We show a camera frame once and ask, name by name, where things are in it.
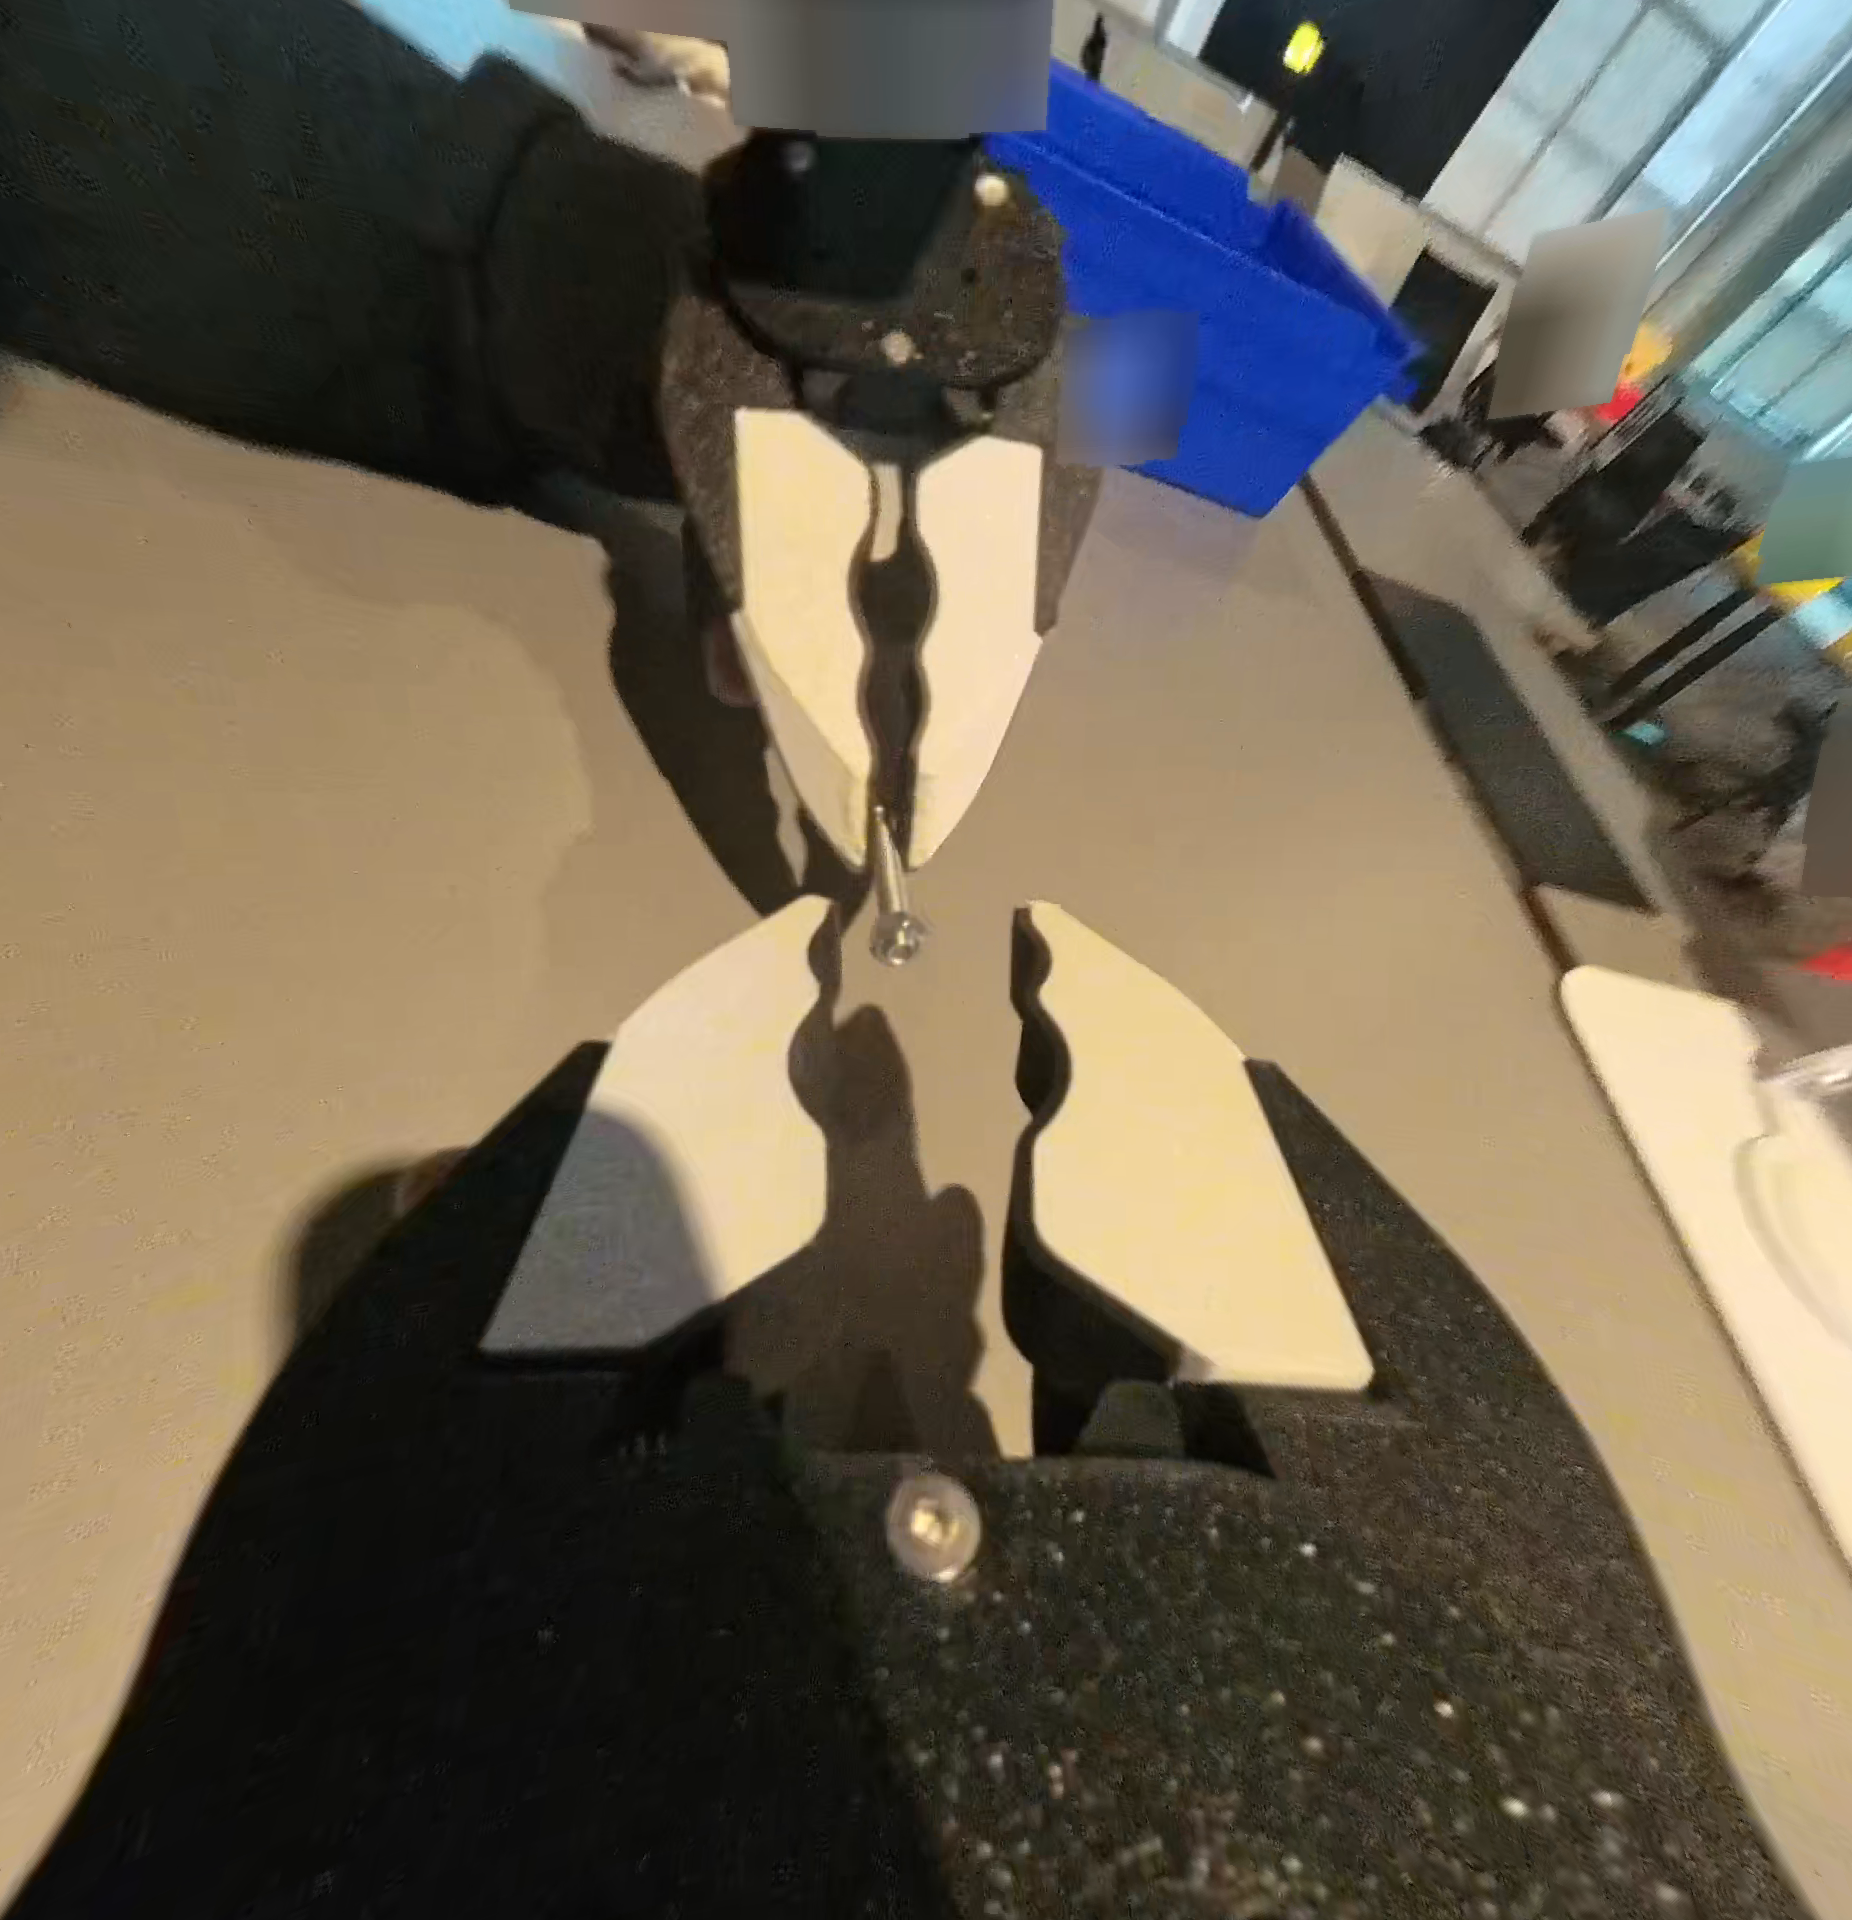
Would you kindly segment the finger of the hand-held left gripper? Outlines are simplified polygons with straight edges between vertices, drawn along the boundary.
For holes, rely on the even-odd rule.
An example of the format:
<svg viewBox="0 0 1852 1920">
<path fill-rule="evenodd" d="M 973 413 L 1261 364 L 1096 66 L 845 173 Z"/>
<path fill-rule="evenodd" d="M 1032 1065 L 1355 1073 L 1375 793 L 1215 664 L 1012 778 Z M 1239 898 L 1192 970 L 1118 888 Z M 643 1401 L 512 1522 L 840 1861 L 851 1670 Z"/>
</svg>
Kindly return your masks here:
<svg viewBox="0 0 1852 1920">
<path fill-rule="evenodd" d="M 958 443 L 910 480 L 904 525 L 930 575 L 930 610 L 915 646 L 906 861 L 930 861 L 958 829 L 1027 689 L 1041 650 L 1041 480 L 1032 443 Z"/>
<path fill-rule="evenodd" d="M 797 802 L 842 864 L 869 864 L 869 642 L 856 567 L 872 528 L 862 457 L 797 409 L 731 419 L 743 596 L 737 636 Z"/>
</svg>

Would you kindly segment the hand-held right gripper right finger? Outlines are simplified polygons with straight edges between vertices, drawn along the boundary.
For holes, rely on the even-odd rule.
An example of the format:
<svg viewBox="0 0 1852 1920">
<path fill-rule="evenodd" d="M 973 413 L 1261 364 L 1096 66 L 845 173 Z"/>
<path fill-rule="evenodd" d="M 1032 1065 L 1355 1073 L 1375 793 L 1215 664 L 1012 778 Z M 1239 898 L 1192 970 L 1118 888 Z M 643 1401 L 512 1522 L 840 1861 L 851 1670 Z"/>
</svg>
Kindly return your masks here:
<svg viewBox="0 0 1852 1920">
<path fill-rule="evenodd" d="M 1032 1452 L 1268 1455 L 1272 1420 L 1369 1423 L 1377 1363 L 1240 1044 L 1050 899 L 1014 913 L 1010 999 Z"/>
</svg>

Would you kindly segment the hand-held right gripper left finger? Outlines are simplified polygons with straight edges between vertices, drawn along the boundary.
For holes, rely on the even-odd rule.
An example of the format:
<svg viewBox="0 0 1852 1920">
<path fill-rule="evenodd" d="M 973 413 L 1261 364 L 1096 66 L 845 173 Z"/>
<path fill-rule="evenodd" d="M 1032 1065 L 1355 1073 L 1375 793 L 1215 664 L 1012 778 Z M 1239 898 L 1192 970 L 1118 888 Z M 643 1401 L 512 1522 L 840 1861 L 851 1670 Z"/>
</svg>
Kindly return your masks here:
<svg viewBox="0 0 1852 1920">
<path fill-rule="evenodd" d="M 655 990 L 608 1041 L 481 1363 L 597 1391 L 601 1444 L 664 1444 L 701 1378 L 810 1276 L 829 1223 L 840 918 L 795 898 Z"/>
</svg>

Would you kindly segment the person's left forearm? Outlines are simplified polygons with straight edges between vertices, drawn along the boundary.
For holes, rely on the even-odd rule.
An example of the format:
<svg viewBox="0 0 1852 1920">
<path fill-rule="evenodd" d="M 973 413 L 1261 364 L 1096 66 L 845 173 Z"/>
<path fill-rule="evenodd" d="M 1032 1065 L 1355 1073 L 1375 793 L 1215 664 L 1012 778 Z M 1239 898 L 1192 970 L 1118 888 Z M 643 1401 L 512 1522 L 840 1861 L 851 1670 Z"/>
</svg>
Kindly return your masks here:
<svg viewBox="0 0 1852 1920">
<path fill-rule="evenodd" d="M 489 504 L 661 503 L 699 181 L 355 4 L 0 1 L 0 352 Z"/>
</svg>

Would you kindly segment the blue plastic bin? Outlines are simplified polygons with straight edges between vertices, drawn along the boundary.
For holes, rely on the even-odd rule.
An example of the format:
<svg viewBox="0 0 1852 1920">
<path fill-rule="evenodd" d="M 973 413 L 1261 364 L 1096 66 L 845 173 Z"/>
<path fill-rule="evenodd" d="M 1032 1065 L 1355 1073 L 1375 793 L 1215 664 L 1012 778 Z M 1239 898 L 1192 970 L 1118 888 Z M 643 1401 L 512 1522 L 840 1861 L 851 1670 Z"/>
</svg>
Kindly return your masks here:
<svg viewBox="0 0 1852 1920">
<path fill-rule="evenodd" d="M 1393 397 L 1416 343 L 1366 279 L 1294 205 L 1253 203 L 1221 162 L 1225 193 L 1159 198 L 1034 135 L 989 141 L 1062 234 L 1067 301 L 1084 321 L 1152 334 L 1180 372 L 1175 445 L 1125 467 L 1261 517 L 1377 398 Z"/>
<path fill-rule="evenodd" d="M 1228 252 L 1262 242 L 1270 209 L 1232 157 L 1128 104 L 1075 66 L 1050 62 L 1045 130 L 1034 148 Z"/>
</svg>

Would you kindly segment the beige chair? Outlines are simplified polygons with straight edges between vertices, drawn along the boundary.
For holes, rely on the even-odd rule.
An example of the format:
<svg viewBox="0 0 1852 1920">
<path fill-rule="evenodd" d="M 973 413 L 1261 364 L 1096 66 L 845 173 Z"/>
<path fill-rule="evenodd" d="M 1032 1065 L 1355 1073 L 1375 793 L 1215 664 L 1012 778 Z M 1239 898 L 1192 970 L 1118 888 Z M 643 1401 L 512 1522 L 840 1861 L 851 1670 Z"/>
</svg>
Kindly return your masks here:
<svg viewBox="0 0 1852 1920">
<path fill-rule="evenodd" d="M 1311 217 L 1370 295 L 1393 306 L 1427 248 L 1421 205 L 1351 157 L 1339 157 Z"/>
</svg>

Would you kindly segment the white base board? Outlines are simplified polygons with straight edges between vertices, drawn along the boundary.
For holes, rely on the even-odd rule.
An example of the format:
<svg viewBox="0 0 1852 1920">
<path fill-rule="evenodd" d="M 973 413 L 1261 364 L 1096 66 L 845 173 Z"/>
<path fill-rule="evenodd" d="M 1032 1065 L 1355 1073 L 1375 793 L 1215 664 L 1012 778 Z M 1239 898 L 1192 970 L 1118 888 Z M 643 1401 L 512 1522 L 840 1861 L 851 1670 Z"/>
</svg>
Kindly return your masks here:
<svg viewBox="0 0 1852 1920">
<path fill-rule="evenodd" d="M 1805 1051 L 1778 1063 L 1728 999 L 1599 965 L 1562 975 L 1560 1009 L 1852 1571 L 1852 1355 L 1778 1283 L 1733 1174 L 1736 1148 L 1754 1134 L 1754 1066 L 1781 1066 Z M 1829 1109 L 1838 1129 L 1846 1099 L 1852 1092 Z"/>
</svg>

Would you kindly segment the black television on stand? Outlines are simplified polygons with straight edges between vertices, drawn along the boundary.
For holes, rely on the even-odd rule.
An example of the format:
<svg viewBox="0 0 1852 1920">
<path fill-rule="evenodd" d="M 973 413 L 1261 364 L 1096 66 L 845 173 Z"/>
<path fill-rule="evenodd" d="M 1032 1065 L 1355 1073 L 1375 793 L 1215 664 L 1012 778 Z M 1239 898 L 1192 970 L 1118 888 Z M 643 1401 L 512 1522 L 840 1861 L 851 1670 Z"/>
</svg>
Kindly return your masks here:
<svg viewBox="0 0 1852 1920">
<path fill-rule="evenodd" d="M 1288 114 L 1321 172 L 1346 157 L 1421 198 L 1552 1 L 1225 1 L 1202 62 Z"/>
</svg>

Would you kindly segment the black desk mat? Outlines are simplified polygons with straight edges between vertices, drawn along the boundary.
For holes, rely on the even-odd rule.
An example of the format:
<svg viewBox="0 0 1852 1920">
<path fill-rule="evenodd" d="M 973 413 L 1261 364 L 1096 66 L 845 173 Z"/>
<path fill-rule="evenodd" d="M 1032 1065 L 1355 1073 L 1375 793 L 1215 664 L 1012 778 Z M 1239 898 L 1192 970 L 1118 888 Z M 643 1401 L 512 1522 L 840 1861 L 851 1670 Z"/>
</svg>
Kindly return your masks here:
<svg viewBox="0 0 1852 1920">
<path fill-rule="evenodd" d="M 1632 864 L 1469 612 L 1382 572 L 1366 571 L 1362 581 L 1382 643 L 1494 831 L 1514 882 L 1649 913 Z"/>
</svg>

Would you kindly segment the clear acrylic stand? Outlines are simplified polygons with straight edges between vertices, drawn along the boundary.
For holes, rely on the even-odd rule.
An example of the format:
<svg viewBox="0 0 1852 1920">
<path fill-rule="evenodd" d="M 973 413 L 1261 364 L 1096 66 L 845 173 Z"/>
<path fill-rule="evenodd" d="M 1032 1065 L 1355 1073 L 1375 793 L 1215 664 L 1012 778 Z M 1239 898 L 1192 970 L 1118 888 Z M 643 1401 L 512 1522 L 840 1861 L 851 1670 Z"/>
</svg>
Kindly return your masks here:
<svg viewBox="0 0 1852 1920">
<path fill-rule="evenodd" d="M 1733 1174 L 1778 1283 L 1852 1355 L 1852 1144 L 1829 1116 L 1849 1092 L 1852 1042 L 1754 1066 Z"/>
</svg>

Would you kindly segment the black chair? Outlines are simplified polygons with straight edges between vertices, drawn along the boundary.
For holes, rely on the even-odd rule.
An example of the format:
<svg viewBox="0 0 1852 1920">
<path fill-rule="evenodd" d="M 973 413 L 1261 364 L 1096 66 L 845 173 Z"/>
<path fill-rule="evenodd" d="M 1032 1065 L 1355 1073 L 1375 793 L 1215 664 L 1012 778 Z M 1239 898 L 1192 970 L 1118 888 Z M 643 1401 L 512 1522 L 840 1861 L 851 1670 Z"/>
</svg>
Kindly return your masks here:
<svg viewBox="0 0 1852 1920">
<path fill-rule="evenodd" d="M 1681 400 L 1624 421 L 1520 527 L 1584 629 L 1612 626 L 1754 538 L 1744 484 L 1705 458 L 1709 436 Z"/>
</svg>

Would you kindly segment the yellow red storage bin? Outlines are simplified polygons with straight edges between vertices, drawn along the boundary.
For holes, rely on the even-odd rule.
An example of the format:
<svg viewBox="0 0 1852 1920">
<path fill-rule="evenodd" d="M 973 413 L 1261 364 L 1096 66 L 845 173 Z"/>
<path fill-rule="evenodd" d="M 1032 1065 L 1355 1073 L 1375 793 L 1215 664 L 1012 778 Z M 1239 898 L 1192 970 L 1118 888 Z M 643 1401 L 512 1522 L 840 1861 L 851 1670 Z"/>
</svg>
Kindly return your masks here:
<svg viewBox="0 0 1852 1920">
<path fill-rule="evenodd" d="M 1646 397 L 1671 351 L 1673 343 L 1657 323 L 1641 321 L 1633 341 L 1621 362 L 1612 395 L 1591 407 L 1588 416 L 1601 428 L 1612 428 L 1624 421 Z"/>
</svg>

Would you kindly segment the large window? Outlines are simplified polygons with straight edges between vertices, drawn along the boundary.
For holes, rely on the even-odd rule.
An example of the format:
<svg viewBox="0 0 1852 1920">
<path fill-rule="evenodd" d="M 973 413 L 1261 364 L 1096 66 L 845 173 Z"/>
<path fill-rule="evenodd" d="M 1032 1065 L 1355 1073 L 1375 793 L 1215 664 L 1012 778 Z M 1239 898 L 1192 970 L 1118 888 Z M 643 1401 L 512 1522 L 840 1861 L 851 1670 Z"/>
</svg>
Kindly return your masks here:
<svg viewBox="0 0 1852 1920">
<path fill-rule="evenodd" d="M 1557 4 L 1427 206 L 1509 266 L 1660 214 L 1653 374 L 1786 457 L 1852 457 L 1852 1 Z"/>
</svg>

